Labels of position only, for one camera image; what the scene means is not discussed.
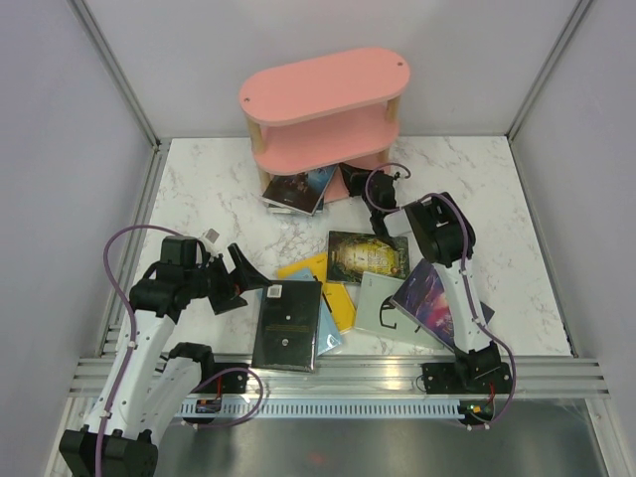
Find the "dark Wuthering Heights book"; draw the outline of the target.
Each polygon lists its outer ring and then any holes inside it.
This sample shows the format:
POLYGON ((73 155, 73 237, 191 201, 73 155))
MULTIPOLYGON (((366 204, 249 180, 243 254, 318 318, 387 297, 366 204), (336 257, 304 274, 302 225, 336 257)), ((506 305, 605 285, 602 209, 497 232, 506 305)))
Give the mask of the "dark Wuthering Heights book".
POLYGON ((324 196, 336 171, 331 165, 288 176, 275 176, 262 194, 271 207, 313 216, 324 207, 324 196))

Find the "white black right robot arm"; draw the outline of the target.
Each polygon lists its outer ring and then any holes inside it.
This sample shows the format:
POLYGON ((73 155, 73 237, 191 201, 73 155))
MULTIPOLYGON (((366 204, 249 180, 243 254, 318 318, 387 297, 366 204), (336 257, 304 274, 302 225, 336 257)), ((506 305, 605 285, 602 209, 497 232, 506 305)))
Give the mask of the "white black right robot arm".
POLYGON ((345 187, 360 197, 370 212, 372 230, 394 245, 385 219, 404 217, 423 258, 436 270, 453 323, 455 383, 468 392, 479 390, 502 365, 499 346, 486 329, 482 307, 473 285, 471 259, 476 237, 472 226, 447 192, 428 193, 409 204, 397 204, 394 182, 382 166, 373 170, 339 165, 345 187))

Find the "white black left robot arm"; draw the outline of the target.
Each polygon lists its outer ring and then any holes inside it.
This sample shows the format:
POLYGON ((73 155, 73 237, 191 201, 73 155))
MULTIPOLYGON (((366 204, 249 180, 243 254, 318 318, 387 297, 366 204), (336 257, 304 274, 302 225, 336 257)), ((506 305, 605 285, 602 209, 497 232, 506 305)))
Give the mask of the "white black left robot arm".
POLYGON ((242 294, 271 282, 229 247, 234 269, 206 243, 168 236, 160 256, 124 296, 129 326, 111 371, 90 414, 78 430, 63 433, 59 450, 75 476, 151 476, 160 442, 186 397, 209 391, 223 376, 212 349, 176 345, 155 379, 164 346, 182 312, 197 299, 216 314, 245 306, 242 294))

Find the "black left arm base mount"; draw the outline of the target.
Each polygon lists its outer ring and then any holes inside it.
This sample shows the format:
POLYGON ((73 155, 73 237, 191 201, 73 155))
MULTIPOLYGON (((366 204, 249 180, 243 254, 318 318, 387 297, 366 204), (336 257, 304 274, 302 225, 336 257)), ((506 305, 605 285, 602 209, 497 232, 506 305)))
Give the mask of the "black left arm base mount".
POLYGON ((247 379, 247 364, 218 363, 205 365, 202 368, 201 381, 192 390, 192 394, 215 396, 244 394, 247 379))

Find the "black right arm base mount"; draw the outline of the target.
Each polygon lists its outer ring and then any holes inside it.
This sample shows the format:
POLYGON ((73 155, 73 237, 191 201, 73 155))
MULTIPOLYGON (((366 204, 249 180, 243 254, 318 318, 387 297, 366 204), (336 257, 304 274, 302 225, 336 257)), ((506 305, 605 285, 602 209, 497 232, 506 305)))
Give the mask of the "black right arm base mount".
POLYGON ((425 392, 429 395, 505 395, 512 390, 513 379, 504 363, 498 371, 464 383, 450 362, 421 365, 425 392))

